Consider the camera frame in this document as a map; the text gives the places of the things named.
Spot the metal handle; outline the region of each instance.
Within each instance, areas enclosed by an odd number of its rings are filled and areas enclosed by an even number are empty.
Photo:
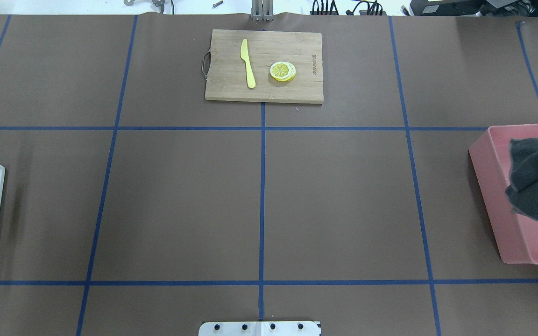
[[[209,68],[211,68],[211,48],[205,53],[203,56],[203,64],[200,67],[201,72],[203,72],[203,76],[205,76],[205,81],[207,78],[209,78],[209,71],[207,70],[207,73],[205,74],[205,59],[207,59],[207,55],[209,55]]]

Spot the cable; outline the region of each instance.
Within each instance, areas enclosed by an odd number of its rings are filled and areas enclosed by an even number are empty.
[[[371,6],[371,10],[369,10],[369,13],[367,13],[367,15],[383,15],[383,6],[378,4],[375,0],[375,2],[373,3],[373,6]]]
[[[331,1],[331,8],[329,9],[329,15],[333,14],[333,9],[335,8],[335,15],[339,15],[338,7],[335,5],[335,0]]]
[[[368,13],[368,10],[371,9],[371,3],[368,2],[368,1],[359,1],[358,4],[356,4],[356,6],[354,6],[354,9],[352,9],[352,11],[350,11],[350,9],[348,9],[346,11],[346,15],[354,15],[354,12],[358,8],[358,6],[360,6],[363,3],[367,4],[367,13]]]

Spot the plastic knife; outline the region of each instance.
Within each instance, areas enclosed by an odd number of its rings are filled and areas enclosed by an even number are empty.
[[[250,58],[248,57],[248,40],[242,40],[242,46],[240,47],[240,58],[246,64],[246,85],[249,89],[256,87],[255,76],[252,74],[252,67],[250,66]]]

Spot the pink bin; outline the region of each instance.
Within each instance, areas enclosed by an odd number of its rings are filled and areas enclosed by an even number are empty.
[[[512,213],[510,139],[538,138],[538,124],[491,126],[469,149],[502,260],[538,264],[538,222]]]

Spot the gray cloth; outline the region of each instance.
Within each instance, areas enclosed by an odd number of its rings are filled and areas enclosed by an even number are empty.
[[[510,140],[510,159],[506,195],[512,210],[538,221],[538,138]]]

